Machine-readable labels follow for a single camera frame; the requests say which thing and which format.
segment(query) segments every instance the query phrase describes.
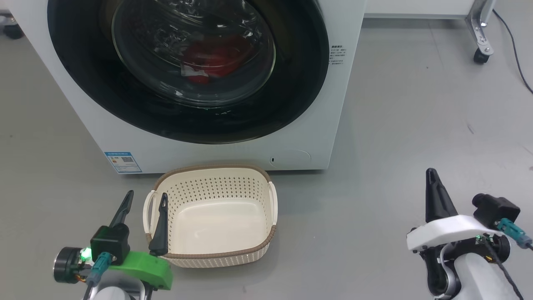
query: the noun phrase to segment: beige plastic basket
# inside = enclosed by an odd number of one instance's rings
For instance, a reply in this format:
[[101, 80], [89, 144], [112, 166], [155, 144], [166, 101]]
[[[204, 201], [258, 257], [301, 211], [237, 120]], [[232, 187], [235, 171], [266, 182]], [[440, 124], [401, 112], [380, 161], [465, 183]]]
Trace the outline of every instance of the beige plastic basket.
[[189, 167], [161, 176], [144, 203], [148, 243], [157, 227], [163, 193], [168, 196], [168, 254], [161, 257], [177, 266], [254, 262], [266, 253], [276, 232], [276, 189], [260, 168]]

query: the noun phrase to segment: brown basket rim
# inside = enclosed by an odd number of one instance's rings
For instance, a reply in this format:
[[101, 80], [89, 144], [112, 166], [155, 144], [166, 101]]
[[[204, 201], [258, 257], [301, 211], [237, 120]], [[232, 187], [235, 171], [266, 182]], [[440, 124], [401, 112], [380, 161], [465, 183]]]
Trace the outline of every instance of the brown basket rim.
[[[207, 170], [207, 169], [225, 169], [225, 168], [241, 168], [241, 169], [252, 169], [255, 170], [261, 175], [265, 177], [267, 182], [271, 182], [270, 176], [265, 172], [263, 169], [256, 167], [254, 165], [247, 165], [247, 164], [217, 164], [217, 165], [196, 165], [191, 167], [184, 167], [175, 169], [172, 171], [169, 171], [165, 174], [163, 174], [154, 184], [154, 190], [157, 191], [157, 188], [161, 185], [163, 180], [167, 179], [168, 177], [178, 174], [178, 173], [185, 173], [190, 171], [197, 171], [197, 170]], [[262, 248], [266, 247], [272, 238], [274, 237], [274, 234], [276, 232], [276, 225], [272, 225], [270, 228], [270, 233], [267, 236], [267, 238], [260, 243], [258, 246], [244, 249], [244, 250], [238, 250], [238, 251], [231, 251], [231, 252], [221, 252], [221, 253], [213, 253], [213, 254], [170, 254], [167, 253], [165, 255], [162, 255], [165, 258], [170, 259], [211, 259], [211, 258], [222, 258], [222, 257], [230, 257], [230, 256], [240, 256], [245, 254], [251, 254], [254, 252], [257, 252], [261, 250]], [[146, 240], [148, 241], [148, 244], [152, 241], [152, 235], [150, 233], [146, 234]]]

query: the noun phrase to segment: white washing machine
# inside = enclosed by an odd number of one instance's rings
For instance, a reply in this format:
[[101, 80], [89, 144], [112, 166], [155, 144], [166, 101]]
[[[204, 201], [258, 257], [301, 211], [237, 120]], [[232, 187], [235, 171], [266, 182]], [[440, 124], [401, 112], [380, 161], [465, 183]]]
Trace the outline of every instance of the white washing machine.
[[119, 173], [326, 169], [366, 0], [7, 0]]

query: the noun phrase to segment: green led light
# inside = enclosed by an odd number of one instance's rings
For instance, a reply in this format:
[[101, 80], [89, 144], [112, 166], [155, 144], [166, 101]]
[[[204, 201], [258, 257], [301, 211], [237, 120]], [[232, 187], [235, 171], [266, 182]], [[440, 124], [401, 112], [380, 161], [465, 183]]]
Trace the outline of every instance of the green led light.
[[91, 260], [93, 258], [93, 251], [87, 247], [82, 250], [82, 253], [80, 254], [80, 258], [86, 262], [87, 260]]

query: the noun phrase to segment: gray floor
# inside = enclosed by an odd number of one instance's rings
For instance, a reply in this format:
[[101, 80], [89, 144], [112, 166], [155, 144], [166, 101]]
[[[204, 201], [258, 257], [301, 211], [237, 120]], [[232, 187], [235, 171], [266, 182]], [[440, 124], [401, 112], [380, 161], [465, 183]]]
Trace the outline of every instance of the gray floor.
[[[533, 82], [533, 2], [499, 2]], [[405, 234], [424, 223], [424, 171], [436, 168], [457, 209], [473, 195], [521, 206], [533, 234], [533, 95], [496, 20], [496, 53], [475, 65], [462, 22], [364, 23], [329, 170], [276, 173], [278, 232], [260, 261], [173, 268], [158, 299], [429, 299], [422, 260]], [[26, 39], [0, 37], [0, 290], [2, 299], [79, 299], [52, 279], [63, 246], [87, 245], [128, 189], [130, 245], [147, 250], [141, 209], [157, 176], [119, 176]], [[532, 253], [506, 263], [533, 295]]]

